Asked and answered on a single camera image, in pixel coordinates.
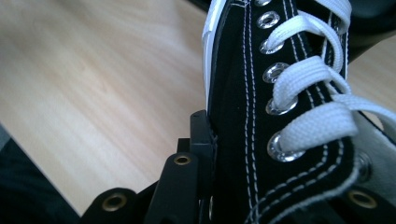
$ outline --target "sneaker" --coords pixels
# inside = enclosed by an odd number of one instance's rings
[[[345,80],[350,13],[347,0],[212,1],[203,44],[214,223],[277,223],[357,183],[361,153],[396,161],[396,115]]]

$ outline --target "metal eyelet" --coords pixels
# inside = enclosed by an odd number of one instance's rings
[[[266,83],[275,83],[280,74],[289,67],[286,63],[274,63],[264,74],[262,74],[262,80]]]
[[[274,11],[265,12],[257,19],[257,26],[261,29],[268,29],[276,25],[280,20],[279,15]]]
[[[280,132],[275,133],[267,145],[268,155],[275,161],[295,161],[305,154],[305,151],[283,152],[279,145]]]
[[[257,7],[263,7],[268,5],[268,3],[270,3],[272,0],[255,0],[254,1],[254,5],[256,5]]]
[[[283,45],[285,43],[285,42],[282,42],[281,44],[276,46],[274,49],[268,49],[267,42],[268,42],[268,39],[262,41],[262,44],[260,45],[260,52],[263,54],[273,54],[273,53],[277,52],[278,50],[282,49]]]
[[[265,107],[265,111],[269,115],[283,115],[291,111],[295,106],[297,106],[298,98],[295,97],[290,104],[287,106],[286,109],[279,109],[274,104],[274,99],[268,101],[267,107]]]

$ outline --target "white shoelace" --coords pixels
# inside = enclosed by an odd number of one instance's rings
[[[317,0],[341,19],[338,33],[344,34],[350,24],[351,7],[347,0]],[[358,127],[352,111],[368,111],[377,115],[386,134],[396,140],[396,114],[351,94],[345,80],[339,75],[344,55],[338,34],[322,20],[302,11],[279,25],[268,37],[266,47],[273,49],[301,31],[324,36],[332,45],[333,64],[328,66],[319,56],[297,62],[285,69],[274,86],[273,106],[287,109],[297,95],[315,83],[323,81],[333,102],[317,106],[292,121],[281,132],[279,146],[283,152],[303,151],[333,140],[354,136]]]

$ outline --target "wooden floor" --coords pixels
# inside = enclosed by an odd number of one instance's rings
[[[82,214],[159,178],[205,108],[205,13],[185,0],[0,0],[0,123]],[[396,38],[350,66],[396,110]]]

